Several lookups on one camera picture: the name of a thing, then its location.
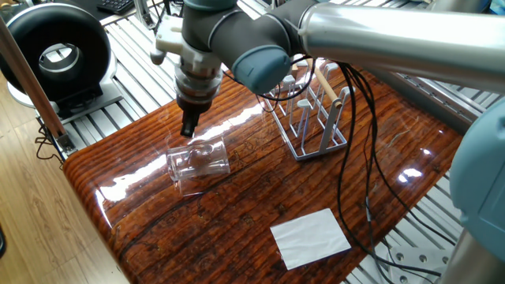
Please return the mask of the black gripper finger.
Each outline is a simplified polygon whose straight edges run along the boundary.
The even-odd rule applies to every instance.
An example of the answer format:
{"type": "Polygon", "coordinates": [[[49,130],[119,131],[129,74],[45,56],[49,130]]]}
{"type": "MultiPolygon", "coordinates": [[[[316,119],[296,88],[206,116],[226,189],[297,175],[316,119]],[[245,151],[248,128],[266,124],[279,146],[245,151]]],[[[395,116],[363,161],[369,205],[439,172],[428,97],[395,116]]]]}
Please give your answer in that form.
{"type": "Polygon", "coordinates": [[[189,138],[193,136],[193,116],[191,114],[183,115],[181,135],[189,138]]]}
{"type": "Polygon", "coordinates": [[[196,127],[198,126],[200,113],[191,112],[188,116],[188,136],[193,137],[196,127]]]}

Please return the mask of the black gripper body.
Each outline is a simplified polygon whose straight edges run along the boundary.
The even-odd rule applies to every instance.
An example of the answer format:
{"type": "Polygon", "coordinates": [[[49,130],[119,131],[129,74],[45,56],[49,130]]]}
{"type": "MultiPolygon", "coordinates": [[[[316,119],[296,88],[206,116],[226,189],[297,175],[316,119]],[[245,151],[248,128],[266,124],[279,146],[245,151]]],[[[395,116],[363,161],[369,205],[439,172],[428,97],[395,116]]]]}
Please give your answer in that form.
{"type": "Polygon", "coordinates": [[[182,110],[183,118],[200,115],[211,108],[217,92],[191,92],[178,89],[177,104],[182,110]]]}

